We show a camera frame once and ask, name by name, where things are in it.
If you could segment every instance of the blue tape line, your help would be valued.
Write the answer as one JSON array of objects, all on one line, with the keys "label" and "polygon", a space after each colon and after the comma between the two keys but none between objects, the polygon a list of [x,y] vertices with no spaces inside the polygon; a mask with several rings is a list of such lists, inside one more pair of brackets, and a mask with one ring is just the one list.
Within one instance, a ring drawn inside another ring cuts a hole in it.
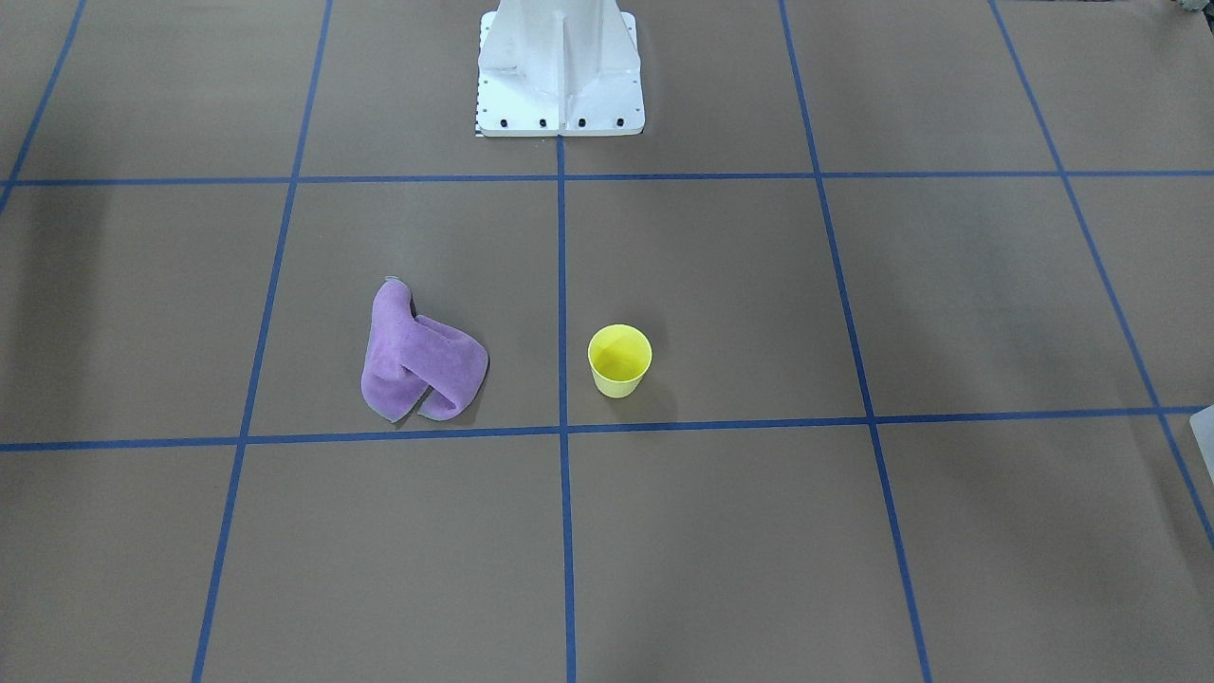
[{"label": "blue tape line", "polygon": [[805,420],[726,420],[713,422],[641,422],[632,425],[575,425],[569,434],[618,434],[625,432],[713,432],[719,429],[790,429],[798,427],[855,427],[868,425],[864,417]]},{"label": "blue tape line", "polygon": [[566,271],[566,199],[565,199],[565,138],[556,138],[556,288],[557,288],[557,381],[560,382],[561,427],[569,425],[568,386],[568,281]]},{"label": "blue tape line", "polygon": [[55,59],[55,68],[51,69],[51,78],[46,80],[42,98],[38,101],[38,108],[34,109],[34,118],[29,121],[29,127],[25,130],[25,138],[22,140],[21,148],[17,150],[17,159],[13,160],[12,170],[8,171],[8,182],[5,183],[4,192],[0,193],[0,214],[8,205],[8,198],[12,195],[15,182],[21,175],[22,166],[25,165],[29,147],[34,143],[34,136],[38,135],[38,126],[41,125],[42,115],[46,114],[46,106],[51,101],[51,93],[55,92],[55,84],[59,81],[59,74],[63,73],[63,63],[68,61],[68,52],[72,51],[72,42],[75,41],[76,29],[80,28],[80,17],[84,16],[85,2],[86,0],[80,0],[76,4],[75,13],[72,15],[72,23],[68,25],[68,34],[63,39],[63,47],[59,49],[59,56]]},{"label": "blue tape line", "polygon": [[573,584],[573,502],[569,489],[569,434],[561,432],[561,529],[565,548],[565,679],[578,682],[578,628]]},{"label": "blue tape line", "polygon": [[220,597],[220,579],[223,576],[223,560],[227,557],[227,540],[232,533],[232,516],[236,513],[236,495],[240,489],[242,469],[244,469],[244,444],[237,445],[236,457],[232,460],[228,493],[223,500],[223,520],[220,523],[220,537],[215,543],[215,562],[211,564],[211,581],[206,587],[206,607],[203,609],[203,625],[199,628],[198,649],[194,650],[191,683],[203,681],[203,666],[206,664],[206,649],[211,641],[211,624],[215,621],[215,604]]},{"label": "blue tape line", "polygon": [[223,559],[227,554],[227,540],[232,529],[232,514],[236,508],[240,488],[240,469],[244,466],[244,439],[249,437],[253,423],[253,409],[257,399],[257,385],[261,380],[261,364],[266,354],[266,338],[270,334],[270,320],[274,311],[274,296],[278,291],[278,275],[282,272],[283,252],[287,247],[287,234],[290,229],[291,211],[295,205],[295,190],[299,187],[300,169],[304,165],[304,149],[307,146],[307,131],[312,120],[312,104],[316,102],[317,84],[320,80],[320,64],[324,62],[324,45],[329,35],[329,21],[333,17],[333,0],[325,0],[324,16],[320,19],[320,35],[317,40],[316,57],[312,62],[312,78],[308,84],[307,98],[304,103],[304,118],[300,121],[299,141],[295,144],[295,161],[291,166],[291,182],[287,187],[287,200],[283,205],[283,220],[278,228],[278,243],[274,247],[274,264],[270,272],[270,285],[266,289],[266,303],[261,314],[261,328],[257,332],[257,349],[249,372],[249,392],[245,397],[244,416],[240,420],[242,443],[236,449],[232,461],[232,478],[228,484],[228,497],[223,507],[223,522],[220,524],[220,536],[215,546],[215,564],[211,568],[211,582],[206,594],[206,608],[198,634],[198,650],[194,654],[192,683],[202,683],[203,667],[206,664],[206,648],[210,643],[211,622],[215,619],[215,605],[219,598],[220,581],[223,576]]},{"label": "blue tape line", "polygon": [[813,164],[815,180],[818,188],[818,201],[822,205],[822,221],[826,226],[827,240],[830,245],[830,260],[835,269],[835,280],[839,286],[839,300],[843,304],[844,320],[847,323],[847,338],[851,343],[852,360],[856,365],[856,379],[860,383],[861,399],[864,404],[864,416],[868,421],[869,437],[873,443],[873,456],[877,460],[878,473],[881,479],[881,493],[885,497],[885,511],[890,520],[890,535],[894,540],[894,551],[897,556],[898,573],[902,576],[902,591],[906,594],[907,614],[910,620],[910,630],[914,634],[915,650],[919,654],[919,670],[924,683],[931,683],[931,665],[927,659],[927,645],[924,642],[923,627],[919,622],[919,608],[915,603],[914,586],[910,581],[910,569],[907,562],[906,548],[902,543],[902,530],[898,524],[897,508],[894,505],[894,491],[890,488],[889,476],[885,469],[885,456],[881,449],[880,436],[877,423],[873,421],[873,400],[868,391],[868,379],[864,372],[864,360],[860,349],[860,337],[856,334],[856,323],[852,318],[851,300],[847,295],[847,283],[844,278],[843,261],[839,256],[839,244],[835,239],[834,221],[830,216],[830,204],[827,199],[826,182],[822,177],[822,164],[818,159],[818,148],[813,138],[813,125],[810,119],[810,107],[805,97],[805,87],[801,80],[801,69],[796,59],[796,47],[793,44],[793,29],[788,21],[788,6],[784,0],[779,0],[781,21],[784,24],[784,42],[788,46],[788,61],[793,70],[793,81],[796,84],[796,99],[801,107],[801,123],[805,125],[805,141],[810,149],[810,160]]},{"label": "blue tape line", "polygon": [[[1079,221],[1079,228],[1083,230],[1083,238],[1088,243],[1088,250],[1091,252],[1091,260],[1096,264],[1096,272],[1100,273],[1100,280],[1105,285],[1105,292],[1108,295],[1108,301],[1112,303],[1113,311],[1117,313],[1117,321],[1122,328],[1122,334],[1125,336],[1125,345],[1130,349],[1130,355],[1134,357],[1134,365],[1138,366],[1139,376],[1142,379],[1142,386],[1146,388],[1146,393],[1151,399],[1151,405],[1156,411],[1161,411],[1159,397],[1155,391],[1155,385],[1151,382],[1151,375],[1146,370],[1146,363],[1144,363],[1142,354],[1139,352],[1138,343],[1134,340],[1134,332],[1130,330],[1129,319],[1125,317],[1125,311],[1122,308],[1121,300],[1117,297],[1117,291],[1113,289],[1112,278],[1110,278],[1108,271],[1105,268],[1104,258],[1101,258],[1100,250],[1096,247],[1096,240],[1091,234],[1091,229],[1088,227],[1088,220],[1083,215],[1083,207],[1079,205],[1079,198],[1074,193],[1074,187],[1071,184],[1071,178],[1068,177],[1066,166],[1062,164],[1062,156],[1059,154],[1057,146],[1054,143],[1054,136],[1050,133],[1049,125],[1045,123],[1045,116],[1042,113],[1037,96],[1033,93],[1033,87],[1028,82],[1028,74],[1025,72],[1025,66],[1020,61],[1020,55],[1016,52],[1016,46],[1011,40],[1011,33],[1008,30],[1008,24],[1004,22],[1003,13],[999,11],[999,6],[995,0],[987,0],[987,4],[991,6],[995,22],[999,24],[999,32],[1003,34],[1003,40],[1008,46],[1008,52],[1011,55],[1012,64],[1015,64],[1016,73],[1020,75],[1020,82],[1025,87],[1025,93],[1028,96],[1028,101],[1033,107],[1033,114],[1037,116],[1037,123],[1040,125],[1042,135],[1045,137],[1045,143],[1050,149],[1050,155],[1054,158],[1054,165],[1057,166],[1059,175],[1062,178],[1062,184],[1066,188],[1067,198],[1071,200],[1071,207],[1074,210],[1076,218]],[[1214,550],[1214,530],[1210,529],[1209,516],[1206,513],[1206,506],[1197,495],[1197,489],[1193,486],[1192,478],[1189,476],[1189,468],[1185,467],[1184,457],[1180,455],[1180,449],[1176,446],[1176,442],[1172,436],[1172,429],[1168,427],[1168,421],[1164,420],[1162,412],[1159,412],[1159,425],[1163,427],[1164,436],[1168,439],[1168,448],[1172,449],[1172,456],[1176,462],[1178,469],[1180,471],[1180,477],[1185,480],[1185,486],[1189,489],[1189,497],[1193,503],[1193,510],[1197,512],[1197,517],[1202,522],[1202,527],[1206,529],[1206,539],[1209,541],[1210,550]]]},{"label": "blue tape line", "polygon": [[357,182],[551,182],[555,175],[304,175],[305,184]]},{"label": "blue tape line", "polygon": [[[822,171],[810,172],[653,172],[653,173],[566,173],[567,182],[628,182],[639,180],[880,180],[924,177],[1059,177],[1053,171]],[[1071,177],[1206,177],[1214,170],[1110,170],[1074,171]],[[427,183],[427,182],[552,182],[556,175],[301,175],[301,184]],[[216,177],[62,177],[5,181],[5,187],[95,187],[95,186],[174,186],[174,184],[287,184],[290,176],[216,176]]]},{"label": "blue tape line", "polygon": [[204,446],[236,446],[238,437],[198,439],[114,439],[109,442],[35,442],[28,444],[0,444],[0,454],[47,451],[113,451],[119,449],[186,449]]},{"label": "blue tape line", "polygon": [[573,593],[573,502],[569,491],[568,288],[566,278],[565,138],[556,138],[557,383],[561,432],[561,527],[565,547],[565,676],[578,681],[578,631]]},{"label": "blue tape line", "polygon": [[18,180],[16,187],[112,187],[112,186],[177,186],[177,184],[287,184],[289,176],[263,177],[66,177],[50,180]]},{"label": "blue tape line", "polygon": [[511,437],[551,437],[567,434],[617,434],[629,432],[711,432],[721,429],[792,429],[818,427],[858,427],[875,425],[934,425],[966,422],[1014,422],[1038,420],[1093,420],[1138,416],[1190,416],[1204,406],[1167,406],[1159,410],[1139,409],[1079,409],[1066,411],[1015,411],[993,414],[931,414],[858,417],[816,417],[792,420],[725,420],[704,422],[642,422],[608,425],[571,425],[538,427],[504,427],[478,429],[435,429],[409,432],[348,432],[319,434],[265,434],[256,437],[214,437],[180,439],[117,439],[110,442],[32,442],[0,444],[0,453],[100,451],[115,449],[185,449],[205,446],[271,446],[283,444],[348,444],[359,442],[420,442],[430,439],[495,439]]},{"label": "blue tape line", "polygon": [[995,414],[938,414],[878,416],[877,425],[932,425],[942,422],[1005,422],[1027,420],[1079,420],[1097,417],[1153,416],[1156,409],[1080,409],[1072,411],[1012,411]]},{"label": "blue tape line", "polygon": [[1057,177],[1057,171],[832,171],[827,180],[879,180],[890,177]]},{"label": "blue tape line", "polygon": [[1199,414],[1209,406],[1164,406],[1159,409],[1163,415],[1193,415]]},{"label": "blue tape line", "polygon": [[806,180],[812,172],[597,172],[567,175],[566,180],[635,181],[635,180]]},{"label": "blue tape line", "polygon": [[545,437],[560,434],[558,427],[506,427],[482,429],[433,429],[418,432],[352,432],[347,434],[289,434],[248,437],[245,444],[273,446],[283,444],[354,444],[359,442],[425,442],[432,439],[494,439],[504,437]]},{"label": "blue tape line", "polygon": [[927,644],[923,638],[919,621],[919,603],[914,597],[914,582],[910,581],[910,565],[907,563],[906,546],[902,542],[902,524],[898,522],[898,508],[894,501],[894,488],[890,485],[890,473],[885,467],[885,449],[875,423],[869,423],[868,436],[873,440],[873,453],[877,456],[877,476],[881,480],[881,497],[885,500],[885,513],[889,517],[890,535],[894,537],[894,553],[898,558],[898,575],[902,577],[902,591],[906,593],[907,613],[914,631],[915,650],[919,653],[919,668],[925,683],[931,683],[931,667],[927,661]]},{"label": "blue tape line", "polygon": [[1067,170],[1071,177],[1208,177],[1214,175],[1214,169],[1202,170]]}]

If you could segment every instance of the plastic cup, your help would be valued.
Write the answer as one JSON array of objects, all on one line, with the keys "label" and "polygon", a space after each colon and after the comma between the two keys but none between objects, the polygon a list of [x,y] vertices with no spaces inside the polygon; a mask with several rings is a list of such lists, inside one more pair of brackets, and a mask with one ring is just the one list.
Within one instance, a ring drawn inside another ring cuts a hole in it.
[{"label": "plastic cup", "polygon": [[586,349],[595,387],[608,399],[623,399],[636,389],[653,362],[653,348],[640,329],[609,324],[590,337]]}]

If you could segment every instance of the grid square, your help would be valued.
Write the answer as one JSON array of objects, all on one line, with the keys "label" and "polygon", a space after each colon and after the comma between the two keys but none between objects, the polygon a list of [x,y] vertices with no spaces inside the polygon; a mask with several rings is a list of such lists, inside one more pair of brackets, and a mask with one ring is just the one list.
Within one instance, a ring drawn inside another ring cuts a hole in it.
[{"label": "grid square", "polygon": [[558,453],[250,448],[206,679],[563,681]]},{"label": "grid square", "polygon": [[0,0],[4,97],[0,98],[0,177],[7,180],[67,38],[76,0]]},{"label": "grid square", "polygon": [[181,681],[231,449],[0,456],[5,683]]},{"label": "grid square", "polygon": [[[572,182],[567,194],[571,423],[863,415],[812,181]],[[615,321],[653,345],[628,402],[600,395],[586,364],[590,336]]]},{"label": "grid square", "polygon": [[788,13],[822,170],[1054,167],[986,2],[794,0]]},{"label": "grid square", "polygon": [[1210,178],[1072,182],[1159,400],[1214,404]]},{"label": "grid square", "polygon": [[1210,547],[1180,547],[1197,518],[1169,516],[1162,437],[1153,419],[881,428],[940,681],[1208,678]]},{"label": "grid square", "polygon": [[240,429],[282,187],[19,187],[0,216],[0,440]]},{"label": "grid square", "polygon": [[777,2],[624,0],[645,132],[568,142],[571,172],[811,170]]},{"label": "grid square", "polygon": [[569,450],[578,681],[920,681],[864,428]]},{"label": "grid square", "polygon": [[93,2],[23,178],[288,175],[323,2]]},{"label": "grid square", "polygon": [[1059,180],[828,190],[878,414],[1150,405]]},{"label": "grid square", "polygon": [[1163,1],[999,10],[1068,169],[1214,166],[1214,42],[1202,17]]},{"label": "grid square", "polygon": [[392,428],[359,392],[371,300],[390,274],[409,285],[419,313],[489,352],[489,375],[464,414],[443,423],[410,416],[401,427],[556,425],[556,244],[552,182],[300,187],[254,433]]},{"label": "grid square", "polygon": [[335,2],[304,170],[556,172],[551,138],[476,136],[477,36],[495,5]]}]

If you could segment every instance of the purple towel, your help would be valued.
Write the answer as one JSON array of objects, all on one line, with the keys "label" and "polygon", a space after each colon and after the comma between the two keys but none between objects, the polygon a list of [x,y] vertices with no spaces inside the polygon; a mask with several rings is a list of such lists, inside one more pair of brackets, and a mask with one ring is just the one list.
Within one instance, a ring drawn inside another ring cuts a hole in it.
[{"label": "purple towel", "polygon": [[472,403],[489,354],[476,338],[426,315],[413,317],[413,295],[390,277],[371,303],[371,332],[363,364],[363,399],[388,422],[397,422],[433,392],[418,410],[430,420],[450,420]]}]

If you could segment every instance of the white object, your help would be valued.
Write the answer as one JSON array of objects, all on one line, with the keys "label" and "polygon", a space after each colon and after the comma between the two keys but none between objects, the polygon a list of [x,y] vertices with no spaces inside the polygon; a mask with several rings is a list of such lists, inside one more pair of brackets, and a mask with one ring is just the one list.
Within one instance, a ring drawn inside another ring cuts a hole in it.
[{"label": "white object", "polygon": [[1196,12],[1209,5],[1210,0],[1180,0],[1180,6],[1189,12]]},{"label": "white object", "polygon": [[636,18],[615,0],[501,0],[481,18],[477,132],[635,135],[645,127]]},{"label": "white object", "polygon": [[1197,448],[1206,459],[1206,472],[1214,479],[1214,406],[1189,419],[1189,426],[1193,428]]}]

